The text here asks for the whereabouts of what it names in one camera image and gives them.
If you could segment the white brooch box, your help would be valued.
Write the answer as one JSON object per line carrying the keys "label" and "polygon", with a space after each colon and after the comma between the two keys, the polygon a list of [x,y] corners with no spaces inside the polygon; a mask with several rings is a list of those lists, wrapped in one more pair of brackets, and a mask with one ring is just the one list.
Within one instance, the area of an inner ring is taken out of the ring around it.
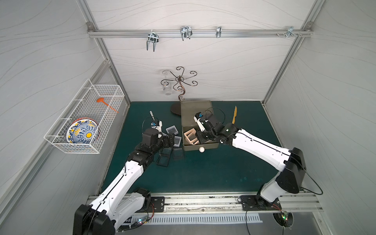
{"label": "white brooch box", "polygon": [[179,148],[181,145],[182,138],[179,136],[174,137],[174,147]]}
{"label": "white brooch box", "polygon": [[167,127],[165,130],[168,134],[174,134],[175,136],[179,134],[178,129],[176,128],[175,125]]}

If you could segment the pink brooch box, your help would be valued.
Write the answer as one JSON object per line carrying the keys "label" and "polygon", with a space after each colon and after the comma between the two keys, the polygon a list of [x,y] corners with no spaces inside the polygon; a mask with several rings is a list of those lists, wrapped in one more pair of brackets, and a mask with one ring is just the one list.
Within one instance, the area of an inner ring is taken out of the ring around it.
{"label": "pink brooch box", "polygon": [[199,144],[198,137],[196,135],[196,129],[191,128],[190,130],[184,132],[185,140],[188,142],[189,145],[197,145]]}

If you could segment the olive green drawer cabinet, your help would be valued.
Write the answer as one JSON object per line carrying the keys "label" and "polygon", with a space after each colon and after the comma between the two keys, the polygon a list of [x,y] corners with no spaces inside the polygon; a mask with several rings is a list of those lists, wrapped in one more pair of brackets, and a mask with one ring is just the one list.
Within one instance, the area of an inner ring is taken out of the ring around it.
{"label": "olive green drawer cabinet", "polygon": [[[182,122],[182,133],[185,133],[191,129],[196,131],[200,130],[197,123],[194,121],[194,116],[196,113],[204,113],[206,110],[213,112],[212,103],[209,100],[200,101],[184,101],[181,102],[181,122]],[[183,136],[183,150],[184,151],[195,151],[199,150],[200,147],[207,149],[218,148],[219,143],[209,141],[205,144],[198,143],[197,145],[191,145],[187,139]]]}

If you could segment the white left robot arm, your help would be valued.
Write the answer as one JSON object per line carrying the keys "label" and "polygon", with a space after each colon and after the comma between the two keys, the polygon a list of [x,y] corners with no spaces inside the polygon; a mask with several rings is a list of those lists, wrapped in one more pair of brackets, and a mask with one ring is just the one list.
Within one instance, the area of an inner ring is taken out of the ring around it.
{"label": "white left robot arm", "polygon": [[154,156],[174,146],[174,134],[154,128],[143,132],[142,142],[131,152],[112,183],[89,205],[80,205],[74,214],[74,235],[114,235],[135,212],[150,205],[150,192],[137,189],[123,201],[131,186],[154,161]]}

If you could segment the black brooch box left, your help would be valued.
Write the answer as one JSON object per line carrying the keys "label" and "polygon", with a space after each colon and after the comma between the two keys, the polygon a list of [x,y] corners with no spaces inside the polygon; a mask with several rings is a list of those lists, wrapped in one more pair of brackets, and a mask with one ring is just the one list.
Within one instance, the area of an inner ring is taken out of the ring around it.
{"label": "black brooch box left", "polygon": [[164,148],[159,152],[156,164],[162,167],[168,167],[173,152],[172,147]]}

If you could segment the black brooch box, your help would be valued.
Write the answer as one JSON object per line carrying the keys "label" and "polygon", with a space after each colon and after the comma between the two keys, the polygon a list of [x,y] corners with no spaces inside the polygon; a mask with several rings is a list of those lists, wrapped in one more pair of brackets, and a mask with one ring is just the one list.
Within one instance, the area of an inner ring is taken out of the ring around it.
{"label": "black brooch box", "polygon": [[184,159],[184,150],[183,148],[174,148],[173,149],[173,159],[174,160],[181,160]]}
{"label": "black brooch box", "polygon": [[168,167],[173,152],[172,147],[164,148],[159,152],[156,164],[162,167]]}

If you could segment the metal spoon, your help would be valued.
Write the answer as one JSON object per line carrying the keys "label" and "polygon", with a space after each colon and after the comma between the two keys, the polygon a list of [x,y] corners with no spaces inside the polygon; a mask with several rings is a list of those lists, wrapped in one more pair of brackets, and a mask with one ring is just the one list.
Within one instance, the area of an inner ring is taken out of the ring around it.
{"label": "metal spoon", "polygon": [[153,121],[155,121],[155,117],[154,117],[154,114],[153,114],[153,112],[152,112],[152,111],[150,111],[149,113],[150,113],[150,115],[151,115],[151,117],[152,117]]}

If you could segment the yellow wooden knife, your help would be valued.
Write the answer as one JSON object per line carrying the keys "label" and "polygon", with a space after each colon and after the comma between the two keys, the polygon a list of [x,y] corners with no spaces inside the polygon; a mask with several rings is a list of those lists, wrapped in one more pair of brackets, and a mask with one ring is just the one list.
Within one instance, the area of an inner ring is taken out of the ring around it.
{"label": "yellow wooden knife", "polygon": [[238,108],[237,108],[237,106],[235,106],[234,114],[233,114],[233,118],[232,118],[232,124],[235,124],[235,122],[236,122],[237,112],[238,112]]}

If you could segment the dark metal scroll stand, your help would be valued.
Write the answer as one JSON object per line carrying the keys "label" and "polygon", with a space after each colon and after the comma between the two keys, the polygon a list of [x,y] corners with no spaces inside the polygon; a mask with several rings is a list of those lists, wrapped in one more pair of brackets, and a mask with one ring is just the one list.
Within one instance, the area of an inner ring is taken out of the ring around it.
{"label": "dark metal scroll stand", "polygon": [[176,75],[171,70],[163,70],[162,75],[165,76],[164,79],[161,80],[160,84],[164,87],[169,86],[172,82],[174,82],[174,85],[171,86],[171,88],[178,92],[178,103],[171,105],[170,111],[178,116],[181,116],[181,103],[185,100],[184,95],[186,94],[186,86],[195,87],[198,85],[198,82],[196,80],[193,80],[194,77],[198,75],[198,73],[194,70],[191,70],[189,72],[189,76],[184,76],[185,68],[182,66],[176,67],[176,70],[179,72],[178,75]]}

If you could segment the clear glass cup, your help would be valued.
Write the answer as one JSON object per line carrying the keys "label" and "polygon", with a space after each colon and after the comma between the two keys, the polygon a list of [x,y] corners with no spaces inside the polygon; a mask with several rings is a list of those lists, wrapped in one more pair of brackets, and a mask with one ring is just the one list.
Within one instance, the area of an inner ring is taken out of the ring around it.
{"label": "clear glass cup", "polygon": [[162,71],[162,75],[164,75],[164,79],[162,79],[160,83],[163,87],[163,92],[166,96],[170,96],[172,94],[171,84],[174,81],[174,79],[171,77],[171,73],[169,70]]}

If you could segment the orange plastic spoon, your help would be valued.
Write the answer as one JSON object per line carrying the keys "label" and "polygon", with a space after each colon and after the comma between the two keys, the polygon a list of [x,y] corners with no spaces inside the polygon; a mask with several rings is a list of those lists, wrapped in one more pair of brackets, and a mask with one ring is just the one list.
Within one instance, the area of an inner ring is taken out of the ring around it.
{"label": "orange plastic spoon", "polygon": [[97,103],[103,103],[104,105],[106,105],[107,107],[109,107],[111,110],[113,110],[114,112],[118,113],[118,110],[116,110],[111,105],[109,105],[108,103],[106,103],[104,98],[98,98],[97,99]]}

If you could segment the blue yellow patterned plate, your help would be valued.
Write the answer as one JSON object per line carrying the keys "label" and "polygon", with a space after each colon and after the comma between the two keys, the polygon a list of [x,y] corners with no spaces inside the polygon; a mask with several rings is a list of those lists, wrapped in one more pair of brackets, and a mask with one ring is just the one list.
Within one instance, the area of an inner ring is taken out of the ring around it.
{"label": "blue yellow patterned plate", "polygon": [[74,121],[66,132],[69,144],[89,144],[97,136],[98,124],[91,118],[80,118]]}

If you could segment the metal hook centre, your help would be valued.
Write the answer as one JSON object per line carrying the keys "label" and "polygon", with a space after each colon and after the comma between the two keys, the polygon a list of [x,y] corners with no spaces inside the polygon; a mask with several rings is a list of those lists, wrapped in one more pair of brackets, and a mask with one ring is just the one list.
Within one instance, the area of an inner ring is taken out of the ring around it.
{"label": "metal hook centre", "polygon": [[180,28],[181,38],[184,41],[185,39],[191,39],[193,35],[192,27],[191,26],[183,26]]}

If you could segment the metal hook right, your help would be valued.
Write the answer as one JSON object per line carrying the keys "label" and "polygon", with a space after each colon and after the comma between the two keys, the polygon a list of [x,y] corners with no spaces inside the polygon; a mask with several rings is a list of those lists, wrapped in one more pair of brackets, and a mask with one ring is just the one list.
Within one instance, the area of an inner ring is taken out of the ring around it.
{"label": "metal hook right", "polygon": [[292,27],[292,26],[289,27],[285,33],[282,33],[282,34],[276,33],[276,35],[278,37],[284,37],[286,39],[289,38],[289,37],[295,37],[295,38],[302,37],[302,34],[294,32],[294,27]]}

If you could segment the aluminium top rail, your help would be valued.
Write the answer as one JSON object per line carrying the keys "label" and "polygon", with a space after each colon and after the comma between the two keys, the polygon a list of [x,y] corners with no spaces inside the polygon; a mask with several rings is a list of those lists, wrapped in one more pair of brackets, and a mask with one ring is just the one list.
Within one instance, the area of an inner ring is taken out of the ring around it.
{"label": "aluminium top rail", "polygon": [[[193,29],[193,38],[216,38],[216,28],[213,29]],[[222,27],[220,38],[284,38],[278,37],[276,33],[282,34],[288,28],[283,29],[226,29]],[[180,29],[161,29],[161,30],[88,30],[91,38],[143,38],[146,39],[150,32],[155,32],[160,39],[163,38],[181,38]],[[311,28],[294,29],[295,33],[302,34],[302,37],[311,37],[314,31]]]}

